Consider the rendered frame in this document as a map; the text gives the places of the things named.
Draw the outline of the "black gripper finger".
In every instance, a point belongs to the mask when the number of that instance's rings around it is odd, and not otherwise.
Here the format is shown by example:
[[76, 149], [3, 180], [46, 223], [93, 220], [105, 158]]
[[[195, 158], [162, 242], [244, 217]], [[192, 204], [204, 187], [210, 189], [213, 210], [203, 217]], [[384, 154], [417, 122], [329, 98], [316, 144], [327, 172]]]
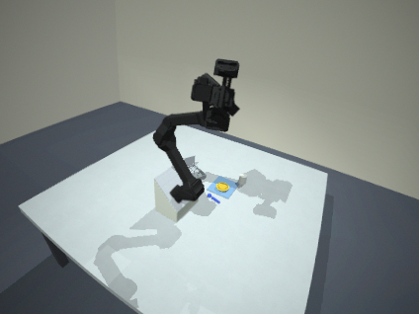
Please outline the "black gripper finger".
[[213, 75], [221, 75], [236, 78], [237, 70], [238, 68], [236, 66], [216, 64], [214, 67]]
[[230, 114], [226, 110], [213, 106], [212, 110], [207, 111], [206, 122], [228, 125], [229, 117]]

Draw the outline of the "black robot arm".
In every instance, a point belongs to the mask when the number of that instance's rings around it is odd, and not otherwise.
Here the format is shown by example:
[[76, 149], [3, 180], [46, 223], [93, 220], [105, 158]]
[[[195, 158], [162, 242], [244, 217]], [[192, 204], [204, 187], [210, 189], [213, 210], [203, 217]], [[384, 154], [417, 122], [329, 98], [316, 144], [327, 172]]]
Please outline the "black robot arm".
[[[156, 145], [166, 153], [183, 185], [177, 185], [170, 195], [179, 203], [184, 201], [196, 201], [205, 191], [201, 179], [196, 179], [190, 172], [182, 155], [176, 146], [174, 131], [176, 125], [199, 124], [205, 126], [207, 111], [212, 110], [210, 104], [213, 87], [220, 85], [209, 75], [203, 74], [194, 79], [192, 86], [191, 100], [203, 103], [203, 109], [197, 112], [187, 112], [166, 117], [153, 133], [153, 140]], [[212, 107], [212, 108], [211, 108]]]

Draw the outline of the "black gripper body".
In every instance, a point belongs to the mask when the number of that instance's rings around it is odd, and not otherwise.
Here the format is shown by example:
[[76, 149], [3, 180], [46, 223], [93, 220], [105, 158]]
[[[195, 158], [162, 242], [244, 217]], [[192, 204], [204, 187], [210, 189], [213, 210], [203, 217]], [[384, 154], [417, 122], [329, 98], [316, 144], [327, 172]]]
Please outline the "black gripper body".
[[[219, 58], [215, 62], [215, 64], [236, 66], [239, 70], [239, 62], [235, 60], [227, 60], [227, 59]], [[238, 75], [238, 70], [237, 70], [237, 75]], [[222, 77], [223, 77], [222, 86], [213, 87], [210, 104], [215, 107], [220, 107], [223, 110], [233, 110], [235, 95], [234, 95], [234, 90], [232, 90], [230, 87], [230, 83], [231, 83], [231, 78], [234, 78], [234, 77], [227, 77], [227, 76], [222, 76]], [[228, 79], [228, 83], [227, 83], [227, 79]], [[218, 123], [205, 121], [205, 128], [227, 132], [229, 128], [229, 123], [228, 125], [224, 125], [224, 124], [218, 124]]]

